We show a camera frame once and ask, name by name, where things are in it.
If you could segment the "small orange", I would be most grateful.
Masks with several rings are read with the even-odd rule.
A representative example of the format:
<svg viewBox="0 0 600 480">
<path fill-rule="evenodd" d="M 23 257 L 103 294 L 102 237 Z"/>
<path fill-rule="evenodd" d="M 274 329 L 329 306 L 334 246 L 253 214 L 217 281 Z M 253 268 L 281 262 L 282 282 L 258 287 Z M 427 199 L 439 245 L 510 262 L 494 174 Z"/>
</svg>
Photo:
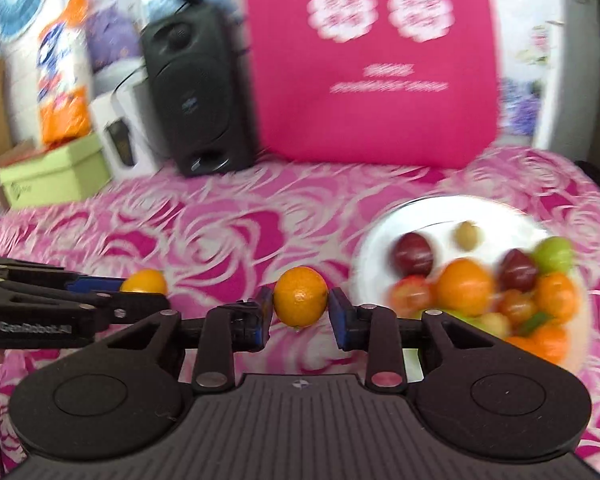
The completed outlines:
<svg viewBox="0 0 600 480">
<path fill-rule="evenodd" d="M 133 273 L 120 286 L 120 292 L 141 292 L 142 294 L 168 294 L 168 283 L 163 273 L 155 269 L 144 269 Z"/>
<path fill-rule="evenodd" d="M 315 324 L 327 308 L 328 286 L 317 271 L 297 266 L 286 271 L 273 289 L 273 304 L 280 322 L 301 330 Z"/>
</svg>

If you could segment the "dark red plum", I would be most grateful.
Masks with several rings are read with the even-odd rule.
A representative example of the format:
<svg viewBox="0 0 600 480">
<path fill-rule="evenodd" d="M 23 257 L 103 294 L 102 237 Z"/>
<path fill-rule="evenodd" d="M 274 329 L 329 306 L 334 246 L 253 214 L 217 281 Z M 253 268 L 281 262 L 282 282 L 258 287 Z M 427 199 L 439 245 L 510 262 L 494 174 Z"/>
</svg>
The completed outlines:
<svg viewBox="0 0 600 480">
<path fill-rule="evenodd" d="M 392 246 L 391 263 L 401 278 L 426 278 L 434 268 L 434 251 L 426 237 L 417 232 L 403 234 Z"/>
</svg>

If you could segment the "small red plum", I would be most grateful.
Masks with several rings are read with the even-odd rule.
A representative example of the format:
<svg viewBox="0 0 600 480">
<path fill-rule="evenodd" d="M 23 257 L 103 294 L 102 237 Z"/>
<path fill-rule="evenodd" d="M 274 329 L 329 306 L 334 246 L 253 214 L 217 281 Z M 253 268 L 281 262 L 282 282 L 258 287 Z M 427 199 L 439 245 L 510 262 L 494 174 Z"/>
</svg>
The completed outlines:
<svg viewBox="0 0 600 480">
<path fill-rule="evenodd" d="M 538 269 L 526 252 L 511 249 L 498 264 L 498 286 L 501 290 L 516 289 L 531 292 Z"/>
</svg>

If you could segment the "green apple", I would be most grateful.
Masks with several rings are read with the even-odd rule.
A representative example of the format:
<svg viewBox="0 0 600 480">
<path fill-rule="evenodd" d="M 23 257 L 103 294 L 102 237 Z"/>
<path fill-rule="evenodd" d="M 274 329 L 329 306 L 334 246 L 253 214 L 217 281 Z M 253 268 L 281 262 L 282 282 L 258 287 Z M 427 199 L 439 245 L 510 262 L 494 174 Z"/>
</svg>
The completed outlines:
<svg viewBox="0 0 600 480">
<path fill-rule="evenodd" d="M 550 236 L 534 246 L 531 257 L 539 274 L 567 274 L 573 267 L 574 252 L 570 240 L 561 236 Z"/>
</svg>

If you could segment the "reddish plum in plate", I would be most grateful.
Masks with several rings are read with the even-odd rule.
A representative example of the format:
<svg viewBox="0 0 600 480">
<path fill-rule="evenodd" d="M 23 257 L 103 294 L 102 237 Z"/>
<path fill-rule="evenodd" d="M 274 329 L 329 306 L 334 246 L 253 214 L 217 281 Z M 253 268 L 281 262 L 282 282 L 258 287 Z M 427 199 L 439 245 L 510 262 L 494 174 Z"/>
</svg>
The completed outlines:
<svg viewBox="0 0 600 480">
<path fill-rule="evenodd" d="M 399 318 L 419 318 L 436 305 L 434 285 L 421 275 L 402 278 L 389 290 L 388 304 Z"/>
</svg>

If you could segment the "pink rose tablecloth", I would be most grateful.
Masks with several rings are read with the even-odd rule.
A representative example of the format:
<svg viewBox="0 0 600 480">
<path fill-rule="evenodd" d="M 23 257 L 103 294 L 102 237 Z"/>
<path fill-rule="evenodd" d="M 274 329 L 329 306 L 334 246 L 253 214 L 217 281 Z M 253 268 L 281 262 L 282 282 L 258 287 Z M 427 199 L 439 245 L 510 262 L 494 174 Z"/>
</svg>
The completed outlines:
<svg viewBox="0 0 600 480">
<path fill-rule="evenodd" d="M 0 256 L 116 278 L 158 269 L 174 307 L 198 318 L 295 266 L 346 284 L 355 248 L 377 217 L 439 194 L 498 200 L 571 240 L 593 311 L 581 374 L 593 415 L 579 452 L 600 471 L 600 189 L 562 156 L 504 146 L 462 170 L 272 158 L 206 178 L 166 169 L 110 185 L 82 203 L 3 214 Z"/>
</svg>

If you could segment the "top orange in plate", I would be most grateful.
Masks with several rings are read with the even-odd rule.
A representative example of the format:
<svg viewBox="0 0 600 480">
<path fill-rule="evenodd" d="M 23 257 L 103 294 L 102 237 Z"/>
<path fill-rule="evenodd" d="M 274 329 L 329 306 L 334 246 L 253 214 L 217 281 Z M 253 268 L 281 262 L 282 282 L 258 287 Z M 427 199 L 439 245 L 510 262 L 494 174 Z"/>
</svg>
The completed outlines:
<svg viewBox="0 0 600 480">
<path fill-rule="evenodd" d="M 469 316 L 489 310 L 494 296 L 492 273 L 476 260 L 458 258 L 448 263 L 434 283 L 437 305 Z"/>
</svg>

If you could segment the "small red-green fruit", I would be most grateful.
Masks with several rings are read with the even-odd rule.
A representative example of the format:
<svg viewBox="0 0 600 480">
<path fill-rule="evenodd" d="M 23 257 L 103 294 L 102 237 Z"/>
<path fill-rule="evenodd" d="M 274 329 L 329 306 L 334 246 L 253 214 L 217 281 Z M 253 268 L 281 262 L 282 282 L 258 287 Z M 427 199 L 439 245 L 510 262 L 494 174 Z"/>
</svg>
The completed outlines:
<svg viewBox="0 0 600 480">
<path fill-rule="evenodd" d="M 510 326 L 518 327 L 535 315 L 536 307 L 530 294 L 509 289 L 501 294 L 496 310 L 508 319 Z"/>
</svg>

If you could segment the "white porcelain plate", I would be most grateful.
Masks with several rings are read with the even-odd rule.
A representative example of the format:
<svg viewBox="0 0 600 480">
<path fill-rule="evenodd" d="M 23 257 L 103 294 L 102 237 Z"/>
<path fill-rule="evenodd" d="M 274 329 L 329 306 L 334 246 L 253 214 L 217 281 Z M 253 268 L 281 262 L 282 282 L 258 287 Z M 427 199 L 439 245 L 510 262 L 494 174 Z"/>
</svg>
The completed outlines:
<svg viewBox="0 0 600 480">
<path fill-rule="evenodd" d="M 408 320 L 439 309 L 573 373 L 588 354 L 573 244 L 495 200 L 434 196 L 385 212 L 358 246 L 349 290 Z"/>
</svg>

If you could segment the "front orange in plate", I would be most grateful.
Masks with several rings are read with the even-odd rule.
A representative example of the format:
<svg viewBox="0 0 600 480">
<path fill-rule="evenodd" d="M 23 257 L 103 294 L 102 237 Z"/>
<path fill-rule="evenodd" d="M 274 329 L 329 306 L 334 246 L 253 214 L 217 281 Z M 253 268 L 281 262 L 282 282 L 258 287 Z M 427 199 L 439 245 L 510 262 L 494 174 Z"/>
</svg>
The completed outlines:
<svg viewBox="0 0 600 480">
<path fill-rule="evenodd" d="M 529 352 L 534 356 L 540 356 L 540 348 L 538 345 L 530 338 L 521 337 L 521 336 L 509 336 L 505 338 L 505 341 L 509 344 L 512 344 L 516 348 L 520 350 L 524 350 L 525 352 Z"/>
</svg>

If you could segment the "far right orange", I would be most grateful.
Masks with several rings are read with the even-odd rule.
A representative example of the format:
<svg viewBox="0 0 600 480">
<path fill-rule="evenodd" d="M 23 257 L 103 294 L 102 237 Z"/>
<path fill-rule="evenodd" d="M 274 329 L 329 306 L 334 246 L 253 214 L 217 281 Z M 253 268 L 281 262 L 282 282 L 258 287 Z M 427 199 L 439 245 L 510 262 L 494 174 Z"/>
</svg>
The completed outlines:
<svg viewBox="0 0 600 480">
<path fill-rule="evenodd" d="M 580 307 L 577 287 L 562 272 L 550 272 L 538 277 L 534 302 L 541 312 L 559 323 L 571 321 Z"/>
</svg>

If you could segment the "white box with cup picture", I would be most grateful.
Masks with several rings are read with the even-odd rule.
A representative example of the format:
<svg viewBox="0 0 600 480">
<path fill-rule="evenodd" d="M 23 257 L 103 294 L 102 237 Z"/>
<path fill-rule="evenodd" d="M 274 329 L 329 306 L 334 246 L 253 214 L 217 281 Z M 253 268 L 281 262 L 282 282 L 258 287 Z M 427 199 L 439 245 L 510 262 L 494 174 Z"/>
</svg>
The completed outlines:
<svg viewBox="0 0 600 480">
<path fill-rule="evenodd" d="M 153 176 L 169 158 L 141 72 L 94 99 L 90 112 L 114 180 Z"/>
</svg>

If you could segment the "orange white snack bag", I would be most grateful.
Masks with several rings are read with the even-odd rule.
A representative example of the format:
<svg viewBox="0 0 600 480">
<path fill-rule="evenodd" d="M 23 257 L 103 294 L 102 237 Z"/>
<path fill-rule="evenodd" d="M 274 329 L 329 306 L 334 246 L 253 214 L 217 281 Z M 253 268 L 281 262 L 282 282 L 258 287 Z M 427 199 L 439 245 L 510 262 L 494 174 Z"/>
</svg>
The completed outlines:
<svg viewBox="0 0 600 480">
<path fill-rule="evenodd" d="M 91 132 L 92 68 L 85 31 L 89 10 L 88 0 L 68 0 L 38 35 L 36 104 L 41 143 L 48 148 Z"/>
</svg>

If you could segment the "magenta fabric bag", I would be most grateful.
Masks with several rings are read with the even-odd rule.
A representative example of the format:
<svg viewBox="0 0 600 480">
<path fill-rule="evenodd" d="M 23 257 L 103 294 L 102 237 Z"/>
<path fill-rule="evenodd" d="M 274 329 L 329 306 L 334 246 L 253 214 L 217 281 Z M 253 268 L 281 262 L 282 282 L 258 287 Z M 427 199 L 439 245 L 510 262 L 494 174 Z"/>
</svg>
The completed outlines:
<svg viewBox="0 0 600 480">
<path fill-rule="evenodd" d="M 490 0 L 247 0 L 247 16 L 275 155 L 460 168 L 498 134 Z"/>
</svg>

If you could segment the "black speaker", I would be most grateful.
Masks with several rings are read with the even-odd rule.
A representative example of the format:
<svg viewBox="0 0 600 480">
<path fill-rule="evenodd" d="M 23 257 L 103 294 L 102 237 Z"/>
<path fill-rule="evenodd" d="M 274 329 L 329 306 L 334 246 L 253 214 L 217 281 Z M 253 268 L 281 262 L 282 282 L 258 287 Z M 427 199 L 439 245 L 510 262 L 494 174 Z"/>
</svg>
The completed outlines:
<svg viewBox="0 0 600 480">
<path fill-rule="evenodd" d="M 226 19 L 206 0 L 182 1 L 140 34 L 169 156 L 188 178 L 249 168 L 256 140 Z"/>
</svg>

